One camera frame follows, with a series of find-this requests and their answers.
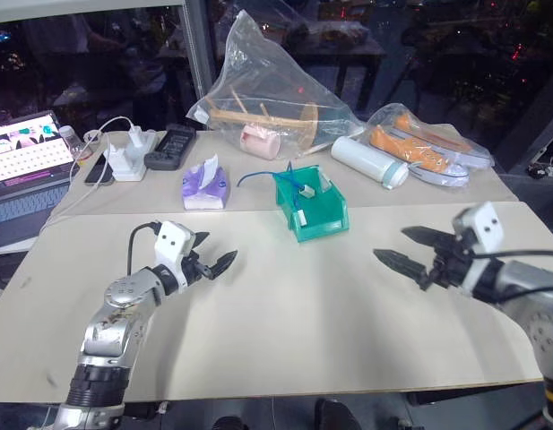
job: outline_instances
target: laptop screen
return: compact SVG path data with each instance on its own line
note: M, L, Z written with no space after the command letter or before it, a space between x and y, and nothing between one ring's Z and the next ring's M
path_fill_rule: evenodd
M53 112L0 125L0 196L67 178L72 164Z

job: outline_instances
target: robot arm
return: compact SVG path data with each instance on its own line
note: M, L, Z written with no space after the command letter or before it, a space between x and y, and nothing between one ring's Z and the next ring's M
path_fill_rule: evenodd
M422 264L392 250L374 250L374 254L391 269L415 280L423 290L432 283L458 287L518 323L529 337L545 378L547 407L543 412L553 427L553 272L497 259L510 253L497 253L503 229L489 202L463 211L453 225L454 235L426 227L402 231L413 241L434 248L436 258L429 272Z
M193 250L208 233L195 234L169 221L155 223L155 233L155 267L113 282L87 326L77 369L54 430L118 428L129 376L157 307L202 276L216 278L237 254L225 254L208 267L198 261L199 255Z

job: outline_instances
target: white bottle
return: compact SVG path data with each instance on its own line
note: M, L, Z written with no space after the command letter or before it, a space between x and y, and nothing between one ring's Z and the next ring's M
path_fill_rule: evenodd
M77 164L79 166L82 166L85 160L93 155L91 147L88 146L85 148L85 144L81 139L79 139L79 136L77 136L75 130L70 125L64 125L59 128L59 134L63 137L63 140L69 147L69 151L71 152L73 159L77 160Z
M332 157L371 177L388 190L403 184L410 173L406 163L348 137L336 140L332 146Z

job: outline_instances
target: laptop keyboard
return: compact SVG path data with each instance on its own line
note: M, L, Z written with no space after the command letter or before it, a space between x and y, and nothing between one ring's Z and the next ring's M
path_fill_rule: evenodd
M23 197L0 202L0 223L57 206L69 185L56 186Z

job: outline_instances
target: tissue box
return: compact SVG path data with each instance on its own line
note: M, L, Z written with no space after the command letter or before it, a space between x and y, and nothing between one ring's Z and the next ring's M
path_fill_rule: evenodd
M224 209L228 198L229 182L216 156L185 172L183 202L187 211Z

